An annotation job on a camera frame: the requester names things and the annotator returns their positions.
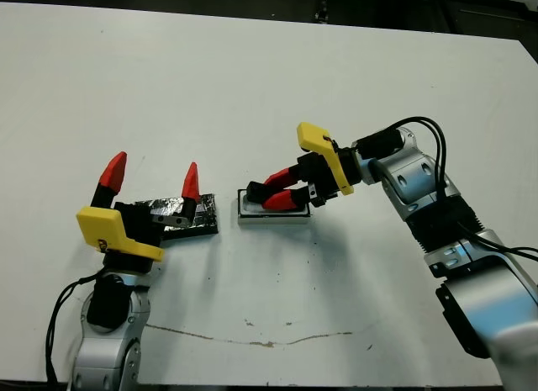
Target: white table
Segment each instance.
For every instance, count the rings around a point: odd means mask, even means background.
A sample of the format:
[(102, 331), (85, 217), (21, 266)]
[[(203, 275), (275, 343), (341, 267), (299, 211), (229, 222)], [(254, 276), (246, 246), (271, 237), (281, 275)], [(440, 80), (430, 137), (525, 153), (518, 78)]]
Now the white table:
[[(442, 125), (448, 174), (483, 223), (536, 245), (537, 92), (538, 66), (515, 41), (0, 5), (0, 378), (45, 379), (55, 299), (102, 261), (75, 213), (125, 150), (118, 200), (177, 196), (195, 160), (219, 211), (218, 235), (166, 248), (149, 324), (170, 330), (145, 329), (142, 383), (498, 384), (451, 333), (440, 280), (379, 186), (304, 227), (240, 228), (235, 198), (303, 154), (300, 121), (349, 145), (422, 114)], [(90, 291), (58, 319), (61, 380)]]

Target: foil-wrapped block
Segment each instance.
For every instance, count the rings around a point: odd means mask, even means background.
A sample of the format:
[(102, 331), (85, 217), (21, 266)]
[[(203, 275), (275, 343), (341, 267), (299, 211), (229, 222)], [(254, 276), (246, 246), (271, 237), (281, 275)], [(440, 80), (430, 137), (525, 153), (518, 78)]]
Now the foil-wrapped block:
[[(144, 204), (150, 208), (151, 214), (159, 216), (171, 216), (182, 211), (183, 198), (164, 198), (144, 200), (134, 202), (134, 204)], [(200, 201), (196, 206), (193, 224), (190, 227), (179, 228), (170, 225), (165, 226), (163, 240), (173, 240), (176, 238), (194, 237), (196, 235), (217, 234), (217, 209), (215, 207), (215, 195), (205, 193), (200, 196)]]

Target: black cable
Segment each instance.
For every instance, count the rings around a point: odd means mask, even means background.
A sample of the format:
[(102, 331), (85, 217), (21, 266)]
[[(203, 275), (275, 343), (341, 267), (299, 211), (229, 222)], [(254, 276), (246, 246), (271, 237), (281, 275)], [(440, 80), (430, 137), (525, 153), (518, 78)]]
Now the black cable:
[(428, 130), (431, 132), (431, 134), (435, 137), (435, 143), (437, 144), (437, 152), (435, 155), (435, 192), (437, 194), (438, 199), (443, 199), (446, 197), (446, 191), (445, 191), (445, 169), (446, 169), (446, 140), (445, 135), (443, 134), (443, 130), (440, 128), (440, 126), (430, 118), (426, 118), (425, 116), (411, 116), (406, 119), (402, 119), (395, 124), (391, 124), (386, 128), (386, 130), (389, 129), (397, 129), (400, 126), (404, 126), (405, 124), (410, 124), (412, 122), (415, 122), (417, 124), (422, 124)]
[[(443, 199), (446, 197), (445, 190), (445, 170), (446, 170), (446, 140), (443, 130), (440, 126), (432, 119), (426, 118), (424, 116), (411, 116), (406, 119), (402, 119), (395, 124), (390, 125), (387, 129), (397, 129), (400, 126), (415, 122), (417, 124), (422, 124), (432, 133), (435, 137), (435, 143), (437, 144), (437, 154), (435, 157), (435, 191), (437, 194), (437, 199)], [(474, 240), (486, 246), (488, 249), (493, 251), (507, 252), (509, 254), (514, 254), (517, 256), (522, 256), (523, 258), (531, 259), (532, 261), (538, 262), (538, 256), (528, 254), (523, 251), (532, 251), (538, 254), (538, 249), (532, 248), (529, 246), (516, 246), (514, 248), (509, 248), (507, 246), (502, 246), (496, 242), (486, 240), (480, 235), (477, 235), (470, 231), (468, 228), (458, 222), (460, 230), (465, 238), (468, 240)]]
[(66, 288), (61, 291), (60, 296), (58, 296), (58, 299), (56, 300), (56, 304), (54, 306), (54, 309), (52, 310), (52, 316), (50, 317), (49, 327), (47, 328), (47, 335), (45, 338), (45, 371), (47, 375), (47, 385), (51, 389), (56, 389), (58, 387), (58, 378), (56, 377), (54, 365), (52, 364), (52, 347), (54, 345), (56, 318), (58, 317), (60, 308), (73, 294), (73, 291), (75, 290), (76, 286), (78, 286), (79, 284), (89, 283), (97, 279), (101, 275), (101, 273), (103, 273), (103, 270), (104, 268), (101, 269), (99, 272), (93, 274), (92, 276), (81, 277), (76, 282), (67, 285)]
[(468, 240), (473, 240), (475, 242), (478, 242), (482, 244), (483, 246), (486, 246), (488, 249), (492, 251), (507, 252), (509, 254), (522, 256), (523, 258), (531, 259), (532, 261), (538, 262), (538, 256), (534, 256), (531, 254), (527, 254), (526, 252), (522, 252), (522, 250), (538, 252), (536, 248), (532, 248), (530, 246), (516, 246), (514, 248), (501, 246), (500, 244), (497, 244), (496, 242), (486, 240), (485, 238), (482, 238), (480, 235), (473, 233), (468, 228), (466, 228), (462, 223), (458, 223), (458, 225), (460, 226), (460, 229), (462, 230), (463, 235)]

